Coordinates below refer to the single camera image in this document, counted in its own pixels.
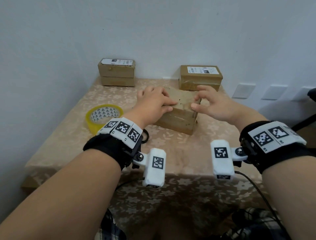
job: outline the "packing tape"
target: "packing tape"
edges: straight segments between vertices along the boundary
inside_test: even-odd
[[[99,105],[87,112],[86,122],[93,135],[97,132],[112,118],[120,118],[124,114],[123,110],[113,104]]]

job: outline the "metal screw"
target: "metal screw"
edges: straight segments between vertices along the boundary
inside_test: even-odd
[[[144,155],[143,154],[138,154],[137,160],[141,162],[141,161],[143,161],[143,159],[144,159]]]

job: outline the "hand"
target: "hand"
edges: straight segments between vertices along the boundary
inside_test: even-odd
[[[210,105],[203,106],[192,103],[191,108],[198,113],[207,114],[216,120],[235,125],[240,132],[251,123],[267,120],[256,110],[233,101],[227,95],[216,92],[210,86],[199,85],[197,89],[200,91],[195,96],[195,100],[206,98],[210,102]]]
[[[141,129],[158,121],[166,112],[171,112],[177,102],[169,97],[163,87],[146,87],[137,93],[137,103],[123,117],[136,123]]]

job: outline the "light switch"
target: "light switch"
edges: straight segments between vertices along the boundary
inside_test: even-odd
[[[240,83],[234,92],[233,98],[248,98],[255,87],[255,83]]]
[[[297,93],[294,95],[294,97],[292,98],[292,101],[306,101],[309,99],[309,96],[307,96],[307,93],[309,90],[313,89],[314,87],[301,87],[301,89],[299,89],[297,91]]]
[[[287,85],[271,85],[267,91],[265,91],[261,99],[265,100],[277,100],[279,99],[285,90],[288,88]]]

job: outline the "floral tablecloth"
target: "floral tablecloth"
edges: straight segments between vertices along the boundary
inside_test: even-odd
[[[177,87],[178,81],[136,79],[136,87],[109,87],[102,86],[97,79],[28,161],[26,169],[30,176],[40,185],[82,152],[82,147],[92,137],[84,120],[91,108],[115,104],[126,112],[136,103],[137,91],[148,85]],[[207,105],[208,102],[203,100],[201,104]],[[160,189],[145,188],[140,182],[133,182],[122,186],[114,194],[110,210],[118,225],[127,233],[132,232],[137,224],[167,209],[186,216],[197,236],[207,236],[234,209],[265,207],[244,177],[236,176],[231,182],[222,182],[213,176],[210,142],[225,139],[231,147],[237,147],[238,130],[204,114],[199,114],[197,121],[192,136],[155,125],[146,127],[150,137],[142,145],[142,152],[148,153],[153,147],[165,150],[166,180]],[[241,168],[235,168],[262,187],[261,175],[254,166],[243,163]],[[142,177],[142,169],[125,168],[121,182],[138,177]]]

